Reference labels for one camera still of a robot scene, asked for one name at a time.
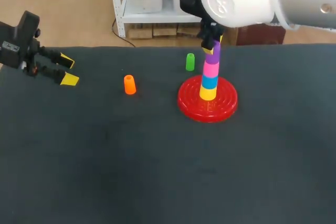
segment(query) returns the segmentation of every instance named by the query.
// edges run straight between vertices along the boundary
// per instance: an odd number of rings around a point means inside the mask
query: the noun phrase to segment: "pink ring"
[[[209,64],[207,62],[204,63],[203,67],[203,75],[205,75],[208,78],[215,78],[218,76],[219,72],[219,63],[217,64]]]

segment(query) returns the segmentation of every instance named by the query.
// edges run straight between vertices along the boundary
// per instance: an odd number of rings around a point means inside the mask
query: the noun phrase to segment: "black cable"
[[[133,44],[132,42],[130,42],[130,41],[124,39],[124,38],[121,38],[118,34],[116,34],[116,32],[115,32],[114,29],[113,29],[113,28],[114,28],[114,25],[116,24],[116,22],[117,22],[117,19],[115,18],[114,21],[113,21],[113,24],[112,24],[112,32],[114,33],[114,35],[116,35],[119,39],[122,39],[122,40],[126,41],[126,42],[127,42],[128,44],[130,44],[132,47],[136,47],[135,44]]]

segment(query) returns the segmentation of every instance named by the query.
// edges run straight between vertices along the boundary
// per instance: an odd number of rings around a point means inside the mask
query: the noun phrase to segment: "blue ring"
[[[217,83],[218,83],[218,76],[214,78],[209,78],[205,75],[202,76],[202,86],[205,89],[214,89],[215,87],[217,87]]]

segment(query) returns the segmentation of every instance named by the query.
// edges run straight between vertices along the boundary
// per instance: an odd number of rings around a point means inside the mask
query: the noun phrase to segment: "small green cylinder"
[[[190,53],[190,54],[187,54],[187,61],[186,61],[186,64],[185,64],[185,69],[187,71],[194,71],[195,69],[195,55]]]

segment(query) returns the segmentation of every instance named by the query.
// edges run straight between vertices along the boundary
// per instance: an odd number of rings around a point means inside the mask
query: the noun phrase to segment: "stacked rings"
[[[202,84],[200,89],[200,97],[205,101],[212,101],[216,98],[217,93],[217,83],[219,74],[219,59],[220,53],[220,42],[215,41],[214,53],[212,55],[206,54]]]

